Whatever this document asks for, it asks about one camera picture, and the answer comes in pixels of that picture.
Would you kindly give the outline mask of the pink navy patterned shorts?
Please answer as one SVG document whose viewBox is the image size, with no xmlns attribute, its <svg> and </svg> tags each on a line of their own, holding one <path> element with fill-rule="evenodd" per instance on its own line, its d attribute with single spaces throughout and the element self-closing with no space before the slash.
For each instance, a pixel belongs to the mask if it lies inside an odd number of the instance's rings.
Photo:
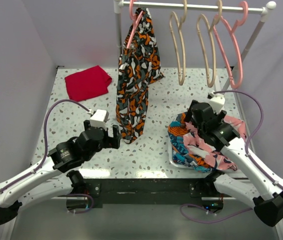
<svg viewBox="0 0 283 240">
<path fill-rule="evenodd" d="M 230 124 L 240 134 L 242 139 L 246 140 L 246 124 L 243 120 L 226 115 L 224 121 Z M 188 133 L 183 135 L 183 145 L 190 154 L 201 157 L 205 164 L 216 170 L 236 171 L 238 169 L 235 163 L 217 151 L 215 147 L 205 143 L 199 137 L 197 129 L 190 122 L 185 123 L 185 128 L 188 130 Z"/>
</svg>

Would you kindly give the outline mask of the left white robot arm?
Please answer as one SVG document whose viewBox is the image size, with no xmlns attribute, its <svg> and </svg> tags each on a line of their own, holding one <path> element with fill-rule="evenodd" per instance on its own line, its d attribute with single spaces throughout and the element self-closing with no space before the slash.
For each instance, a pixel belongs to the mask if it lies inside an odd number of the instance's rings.
<svg viewBox="0 0 283 240">
<path fill-rule="evenodd" d="M 85 183 L 78 168 L 103 149 L 118 149 L 118 125 L 93 126 L 84 121 L 84 131 L 59 143 L 40 161 L 20 174 L 0 183 L 0 225 L 13 220 L 27 206 L 57 196 L 84 196 Z"/>
</svg>

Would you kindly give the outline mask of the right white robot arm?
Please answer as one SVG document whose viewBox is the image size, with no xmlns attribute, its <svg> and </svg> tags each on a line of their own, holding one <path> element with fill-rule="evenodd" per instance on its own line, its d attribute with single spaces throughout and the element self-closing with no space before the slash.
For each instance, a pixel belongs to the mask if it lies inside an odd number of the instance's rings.
<svg viewBox="0 0 283 240">
<path fill-rule="evenodd" d="M 248 147 L 240 133 L 224 121 L 226 111 L 216 113 L 207 102 L 193 100 L 185 116 L 199 137 L 235 163 L 250 180 L 251 186 L 223 172 L 211 174 L 204 184 L 207 195 L 232 196 L 254 210 L 267 226 L 283 219 L 283 179 L 271 171 Z"/>
</svg>

